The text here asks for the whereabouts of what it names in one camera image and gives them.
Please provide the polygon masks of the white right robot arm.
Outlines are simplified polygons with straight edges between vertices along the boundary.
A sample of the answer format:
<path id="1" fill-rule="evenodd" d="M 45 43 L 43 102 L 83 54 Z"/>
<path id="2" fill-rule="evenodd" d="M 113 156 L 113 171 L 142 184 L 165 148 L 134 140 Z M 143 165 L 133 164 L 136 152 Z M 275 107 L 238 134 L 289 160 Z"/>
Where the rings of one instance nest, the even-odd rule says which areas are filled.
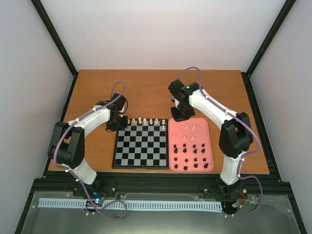
<path id="1" fill-rule="evenodd" d="M 171 108 L 175 121 L 189 120 L 197 109 L 220 129 L 219 147 L 224 160 L 217 187 L 222 197 L 229 197 L 239 186 L 242 162 L 254 141 L 249 116 L 221 105 L 196 82 L 185 86 L 177 79 L 168 90 L 175 102 Z"/>

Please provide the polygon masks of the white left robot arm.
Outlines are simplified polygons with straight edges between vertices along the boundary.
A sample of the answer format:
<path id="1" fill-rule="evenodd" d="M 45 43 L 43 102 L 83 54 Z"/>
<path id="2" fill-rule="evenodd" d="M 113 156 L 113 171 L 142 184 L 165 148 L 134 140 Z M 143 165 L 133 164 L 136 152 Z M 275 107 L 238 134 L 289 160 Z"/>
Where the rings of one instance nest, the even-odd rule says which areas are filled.
<path id="1" fill-rule="evenodd" d="M 108 132 L 124 130 L 128 126 L 128 117 L 124 115 L 127 105 L 127 99 L 115 93 L 110 100 L 97 102 L 83 116 L 69 122 L 59 121 L 54 126 L 48 157 L 85 183 L 84 190 L 90 196 L 101 192 L 101 183 L 95 180 L 97 173 L 84 159 L 85 138 L 104 123 Z"/>

